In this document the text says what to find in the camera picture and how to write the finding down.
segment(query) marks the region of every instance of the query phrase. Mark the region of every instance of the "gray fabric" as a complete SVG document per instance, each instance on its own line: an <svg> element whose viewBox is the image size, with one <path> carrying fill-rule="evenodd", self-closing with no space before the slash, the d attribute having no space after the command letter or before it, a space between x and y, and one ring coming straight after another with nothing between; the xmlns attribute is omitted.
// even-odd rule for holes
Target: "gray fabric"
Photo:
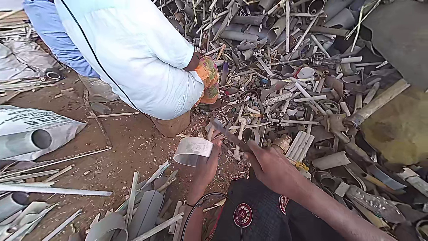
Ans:
<svg viewBox="0 0 428 241"><path fill-rule="evenodd" d="M363 22L372 30L375 48L411 85L428 88L428 5L395 0L380 5Z"/></svg>

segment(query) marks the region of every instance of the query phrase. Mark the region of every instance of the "wrist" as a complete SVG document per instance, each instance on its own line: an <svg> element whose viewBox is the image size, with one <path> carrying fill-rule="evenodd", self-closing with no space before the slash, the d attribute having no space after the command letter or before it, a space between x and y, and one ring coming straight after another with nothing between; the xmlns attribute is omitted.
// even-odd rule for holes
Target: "wrist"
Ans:
<svg viewBox="0 0 428 241"><path fill-rule="evenodd" d="M204 195L205 188L200 185L191 187L189 193L187 194L187 202L191 205L195 205L196 202Z"/></svg>

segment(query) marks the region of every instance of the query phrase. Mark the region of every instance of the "plastic scrap pile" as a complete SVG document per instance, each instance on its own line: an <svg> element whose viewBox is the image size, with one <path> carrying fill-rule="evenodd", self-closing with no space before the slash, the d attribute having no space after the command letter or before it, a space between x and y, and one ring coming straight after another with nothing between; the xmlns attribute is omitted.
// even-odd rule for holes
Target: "plastic scrap pile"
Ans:
<svg viewBox="0 0 428 241"><path fill-rule="evenodd" d="M283 153L320 188L398 240L417 240L428 233L426 174L416 174L422 171L417 166L386 168L359 131L409 87L362 31L360 23L380 3L169 0L161 10L218 66L220 99L199 111L216 111L214 121L239 139ZM224 146L241 160L238 146Z"/></svg>

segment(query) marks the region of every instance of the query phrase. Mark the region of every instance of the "wire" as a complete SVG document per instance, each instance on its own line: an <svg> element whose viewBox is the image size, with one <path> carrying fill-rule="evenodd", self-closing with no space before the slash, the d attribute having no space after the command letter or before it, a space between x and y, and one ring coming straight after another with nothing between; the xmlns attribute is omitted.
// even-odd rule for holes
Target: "wire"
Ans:
<svg viewBox="0 0 428 241"><path fill-rule="evenodd" d="M134 103L132 103L132 101L131 101L131 99L128 97L128 95L122 90L122 88L116 83L116 81L114 81L114 79L107 73L107 71L104 69L104 67L101 65L101 63L100 63L100 61L98 60L98 57L97 57L97 55L95 54L95 51L94 51L94 49L92 48L92 46L91 46L91 44L89 43L89 40L88 40L88 38L86 37L86 34L85 34L85 32L83 31L83 28L80 26L80 24L79 24L79 22L77 21L77 19L74 17L74 15L73 15L73 13L70 11L70 9L68 8L68 6L67 6L67 4L63 1L63 0L60 0L63 4L64 4L64 6L65 6L65 8L67 9L67 11L70 13L70 15L71 15L71 17L73 18L73 20L76 22L76 24L77 24L77 26L79 27L79 29L80 29L80 31L82 32L82 34L83 34L83 37L85 38L85 40L86 40L86 43L88 43L88 46L89 46L89 48L91 49L91 52L92 52L92 54L94 55L94 57L95 57L95 60L97 61L97 63L98 63L98 65L101 67L101 69L103 70L103 72L108 76L108 78L109 79L111 79L111 81L113 81L113 83L120 89L120 91L122 91L122 93L126 96L126 98L129 100L129 102L132 104L132 106L136 109L136 110L138 110L140 113L143 113L140 109L138 109L135 105L134 105Z"/></svg>
<svg viewBox="0 0 428 241"><path fill-rule="evenodd" d="M195 206L193 206L193 207L192 207L192 209L190 210L189 216L186 218L186 222L184 223L184 226L183 226L183 232L181 233L180 241L183 241L183 240L184 240L184 233L186 232L187 223L189 222L189 219L190 219L190 217L192 216L193 211L196 209L196 207L198 206L198 204L199 204L200 202L202 202L202 200L204 200L206 197L209 197L209 196L211 196L211 195L220 195L220 196L223 196L223 197L227 198L227 199L228 199L232 204L234 204L234 203L232 202L232 200L230 200L230 198L229 198L226 194L223 194L223 193L217 193L217 192L205 194L202 198L200 198L200 199L196 202ZM243 239L242 239L242 238L243 238L243 237L242 237L242 222L241 222L241 217L239 216L239 213L238 213L238 218L239 218L239 228L240 228L239 238L240 238L240 240L241 240L241 241L243 241Z"/></svg>

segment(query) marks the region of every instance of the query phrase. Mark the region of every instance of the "dirt ground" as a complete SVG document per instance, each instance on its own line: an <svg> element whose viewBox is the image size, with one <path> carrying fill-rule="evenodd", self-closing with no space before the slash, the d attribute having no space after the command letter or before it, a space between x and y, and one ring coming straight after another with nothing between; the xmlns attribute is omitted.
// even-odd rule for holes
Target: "dirt ground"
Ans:
<svg viewBox="0 0 428 241"><path fill-rule="evenodd" d="M55 95L60 93L60 90L70 87L74 88L74 93L53 99ZM40 157L37 161L53 160L106 146L96 121L86 118L89 113L82 99L84 89L85 87L78 81L77 75L71 72L67 74L66 79L58 82L58 86L45 87L36 92L22 93L7 103L22 108L50 110L74 120L87 122L87 126L77 134L75 139L58 150ZM122 101L110 102L107 105L112 108L113 113L135 111ZM192 109L191 124L183 134L189 136L197 136L198 132L206 134L205 126L209 123L209 117L212 115L215 113L201 114ZM83 213L74 219L72 225L67 225L51 240L68 240L73 229L84 232L98 213L101 213L101 218L103 218L107 210L116 210L126 200L129 196L133 172L138 171L140 181L145 180L166 160L172 164L164 175L169 175L173 170L179 170L178 179L168 188L165 195L166 198L170 197L173 200L168 212L173 213L178 200L185 200L193 169L172 160L181 137L166 138L162 136L154 128L150 119L143 114L107 117L100 120L112 142L112 150L49 166L43 171L74 165L72 170L57 179L54 187L105 190L113 191L113 194L106 197L31 194L32 200L59 203L59 206L42 219L31 234L24 238L25 241L43 239L79 209L82 209ZM248 170L245 163L232 160L223 150L215 179L206 192L227 193L230 178L234 175L245 175ZM45 178L40 177L36 180L41 181ZM213 199L212 202L220 200L220 198Z"/></svg>

